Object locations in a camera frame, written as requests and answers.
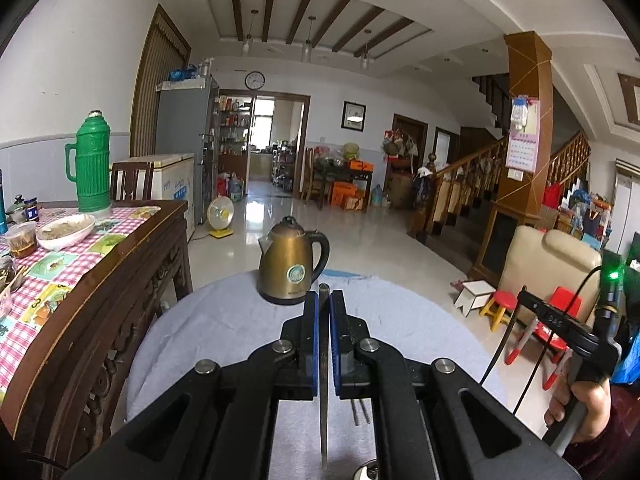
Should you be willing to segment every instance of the pink checkered tablecloth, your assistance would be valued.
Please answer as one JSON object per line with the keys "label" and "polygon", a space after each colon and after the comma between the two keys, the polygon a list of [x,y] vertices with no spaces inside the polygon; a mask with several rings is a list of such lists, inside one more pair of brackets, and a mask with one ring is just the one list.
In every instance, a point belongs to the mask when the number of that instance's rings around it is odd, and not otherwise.
{"label": "pink checkered tablecloth", "polygon": [[[30,270],[22,286],[11,293],[10,300],[5,300],[11,302],[5,304],[11,310],[4,318],[0,317],[0,404],[27,348],[60,302],[85,273],[158,210],[156,206],[114,208],[112,216],[96,222],[92,233],[79,244],[60,252],[38,247],[33,254],[17,260]],[[77,212],[77,209],[41,209],[39,225]],[[0,254],[7,254],[8,250],[4,237],[0,236]]]}

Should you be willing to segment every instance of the refrigerator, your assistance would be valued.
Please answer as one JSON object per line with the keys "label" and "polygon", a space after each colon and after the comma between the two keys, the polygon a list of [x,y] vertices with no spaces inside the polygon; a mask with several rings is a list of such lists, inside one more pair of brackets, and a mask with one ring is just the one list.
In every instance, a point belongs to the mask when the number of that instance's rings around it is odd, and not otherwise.
{"label": "refrigerator", "polygon": [[[185,200],[187,211],[187,240],[195,229],[193,217],[193,153],[172,153],[170,155],[132,156],[125,162],[152,162],[154,176],[151,180],[151,200]],[[122,182],[122,173],[118,175],[118,188]],[[145,183],[145,171],[138,175],[136,196],[142,196]]]}
{"label": "refrigerator", "polygon": [[220,86],[211,76],[158,85],[156,155],[193,153],[193,217],[207,219],[216,196],[220,143]]}

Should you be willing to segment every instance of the beige armchair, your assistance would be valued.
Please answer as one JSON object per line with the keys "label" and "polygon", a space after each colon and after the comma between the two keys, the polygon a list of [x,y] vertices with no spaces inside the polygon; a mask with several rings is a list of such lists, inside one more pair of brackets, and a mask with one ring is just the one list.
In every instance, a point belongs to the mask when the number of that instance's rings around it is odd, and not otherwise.
{"label": "beige armchair", "polygon": [[[601,263],[598,251],[567,233],[552,229],[544,234],[521,225],[513,235],[498,288],[517,296],[526,285],[529,292],[548,301],[558,286],[577,290],[587,273]],[[581,322],[590,316],[599,284],[600,273],[596,272],[580,292],[582,304],[577,318]],[[521,309],[518,318],[528,323],[533,314]]]}

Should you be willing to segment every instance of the human hand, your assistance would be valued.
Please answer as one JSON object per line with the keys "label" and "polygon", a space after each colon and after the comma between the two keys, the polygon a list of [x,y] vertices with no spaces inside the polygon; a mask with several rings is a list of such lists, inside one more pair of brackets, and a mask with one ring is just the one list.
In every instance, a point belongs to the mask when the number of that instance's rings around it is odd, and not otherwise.
{"label": "human hand", "polygon": [[[611,414],[611,390],[607,379],[602,386],[591,381],[576,381],[571,386],[575,398],[587,407],[587,415],[572,439],[572,444],[593,440],[601,434],[609,423]],[[558,379],[554,396],[545,412],[545,424],[551,426],[556,420],[564,419],[564,407],[570,399],[566,377]]]}

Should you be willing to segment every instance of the metal bolt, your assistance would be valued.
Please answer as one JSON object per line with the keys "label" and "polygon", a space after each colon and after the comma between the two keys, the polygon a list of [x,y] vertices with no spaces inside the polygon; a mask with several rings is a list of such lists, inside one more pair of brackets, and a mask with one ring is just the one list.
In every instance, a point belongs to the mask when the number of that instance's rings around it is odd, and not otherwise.
{"label": "metal bolt", "polygon": [[273,345],[271,345],[271,348],[273,348],[273,351],[277,352],[278,354],[286,354],[288,352],[291,352],[293,345],[291,344],[291,341],[287,341],[286,339],[278,339]]}
{"label": "metal bolt", "polygon": [[213,372],[218,367],[218,364],[211,359],[200,359],[194,366],[196,373],[200,375],[207,375]]}
{"label": "metal bolt", "polygon": [[378,348],[380,348],[380,343],[372,337],[366,337],[360,341],[360,349],[365,352],[375,352]]}
{"label": "metal bolt", "polygon": [[450,374],[456,369],[456,364],[447,358],[441,358],[436,361],[436,370],[441,374]]}

